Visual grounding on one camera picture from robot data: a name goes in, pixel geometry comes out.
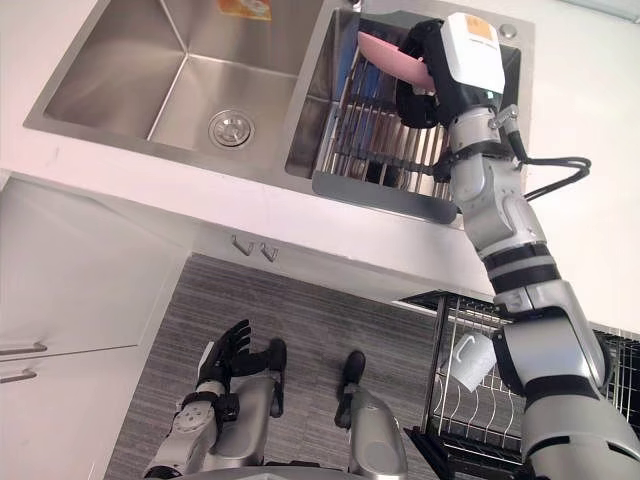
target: cabinet handle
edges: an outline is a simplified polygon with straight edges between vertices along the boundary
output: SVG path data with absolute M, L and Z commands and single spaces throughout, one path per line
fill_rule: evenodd
M 231 235 L 231 244 L 238 250 L 240 250 L 240 252 L 242 252 L 245 257 L 248 257 L 249 255 L 251 255 L 251 252 L 253 252 L 253 242 L 249 242 L 248 247 L 243 247 L 242 245 L 240 245 L 240 242 L 238 242 L 238 237 L 236 237 L 235 235 Z
M 30 347 L 22 348 L 5 348 L 0 350 L 0 355 L 20 355 L 23 353 L 42 353 L 47 351 L 47 346 L 40 342 L 34 343 Z
M 269 260 L 271 263 L 276 261 L 276 257 L 278 256 L 278 249 L 276 247 L 273 247 L 271 251 L 269 251 L 269 247 L 267 247 L 267 244 L 261 243 L 260 251 L 264 255 L 264 258 Z
M 18 375 L 12 375 L 11 377 L 0 377 L 0 383 L 19 382 L 20 380 L 29 380 L 30 378 L 36 378 L 38 374 L 33 370 L 25 368 L 22 373 Z

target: orange label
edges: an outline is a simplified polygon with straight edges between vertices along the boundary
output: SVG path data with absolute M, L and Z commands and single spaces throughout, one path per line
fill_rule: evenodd
M 227 15 L 271 20 L 271 0 L 218 0 L 218 8 Z
M 491 29 L 487 22 L 471 15 L 465 15 L 465 18 L 467 19 L 467 30 L 469 33 L 491 40 Z

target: white cup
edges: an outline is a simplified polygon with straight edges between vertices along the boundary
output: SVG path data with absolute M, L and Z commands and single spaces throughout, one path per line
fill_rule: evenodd
M 448 371 L 469 392 L 473 392 L 495 364 L 496 354 L 491 339 L 477 332 L 465 333 L 453 348 Z

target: gray floor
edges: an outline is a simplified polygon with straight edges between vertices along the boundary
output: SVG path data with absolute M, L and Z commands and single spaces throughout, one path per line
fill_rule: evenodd
M 252 345 L 285 339 L 285 413 L 272 419 L 267 460 L 344 468 L 347 433 L 333 424 L 342 361 L 367 355 L 363 385 L 385 400 L 400 426 L 419 424 L 432 351 L 429 317 L 258 270 L 194 256 L 173 295 L 129 407 L 105 478 L 138 479 L 169 430 L 175 402 L 193 389 L 210 339 L 243 318 Z M 436 478 L 404 436 L 411 479 Z

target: cabinet door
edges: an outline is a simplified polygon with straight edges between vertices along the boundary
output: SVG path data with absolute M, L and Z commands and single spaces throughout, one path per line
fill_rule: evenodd
M 95 200 L 11 179 L 0 195 L 0 361 L 34 342 L 47 351 L 29 355 L 138 344 L 185 256 Z
M 144 364 L 139 347 L 0 363 L 3 479 L 102 479 Z M 139 472 L 132 472 L 135 477 Z

